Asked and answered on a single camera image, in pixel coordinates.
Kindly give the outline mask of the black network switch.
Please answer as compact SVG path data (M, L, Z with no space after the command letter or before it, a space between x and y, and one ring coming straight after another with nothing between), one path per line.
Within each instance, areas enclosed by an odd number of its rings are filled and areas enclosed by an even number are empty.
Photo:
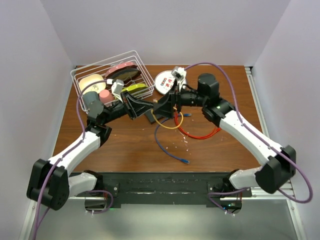
M144 116L147 118L149 123L152 125L156 122L155 118L153 117L153 114L150 111L147 111Z

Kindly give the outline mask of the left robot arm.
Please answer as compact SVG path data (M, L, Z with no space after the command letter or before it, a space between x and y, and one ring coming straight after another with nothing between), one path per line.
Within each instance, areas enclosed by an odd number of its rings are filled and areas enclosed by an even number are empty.
M111 106L105 106L94 92L85 97L87 126L83 127L79 138L61 153L34 163L26 191L29 199L57 211L70 197L83 192L99 196L103 192L103 177L100 174L90 170L75 176L71 173L108 140L112 128L107 123L124 115L135 119L154 107L153 103L137 99L127 91L120 96L122 99Z

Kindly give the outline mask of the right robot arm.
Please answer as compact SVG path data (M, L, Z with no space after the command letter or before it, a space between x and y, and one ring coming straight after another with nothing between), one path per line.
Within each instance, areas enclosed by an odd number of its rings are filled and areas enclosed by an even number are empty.
M220 85L213 74L199 75L197 89L187 89L186 81L178 73L161 78L160 84L170 90L155 104L157 115L172 118L174 107L178 110L183 106L201 107L208 121L237 139L260 164L233 171L224 180L220 192L233 197L241 189L260 187L273 194L295 175L295 168L288 162L296 162L295 149L272 141L237 113L230 102L220 97Z

